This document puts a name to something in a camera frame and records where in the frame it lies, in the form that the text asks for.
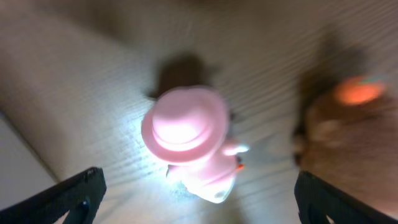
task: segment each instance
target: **brown toy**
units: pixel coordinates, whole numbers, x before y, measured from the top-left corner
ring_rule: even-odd
[[[299,166],[398,218],[398,101],[380,80],[354,77],[320,96],[297,135]]]

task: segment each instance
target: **wooden surface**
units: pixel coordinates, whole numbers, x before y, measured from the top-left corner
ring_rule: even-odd
[[[397,10],[396,0],[2,1],[1,108],[60,180],[103,167],[95,223],[299,223],[290,134],[301,76],[328,59],[318,50],[331,25],[343,41],[331,57],[365,47],[369,73],[397,75]],[[221,205],[167,185],[142,143],[146,94],[181,54],[216,68],[208,81],[252,147]]]

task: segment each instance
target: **pink hat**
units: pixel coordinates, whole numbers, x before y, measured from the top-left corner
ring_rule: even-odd
[[[150,152],[175,165],[208,159],[227,131],[226,105],[207,88],[167,92],[145,115],[141,127]]]

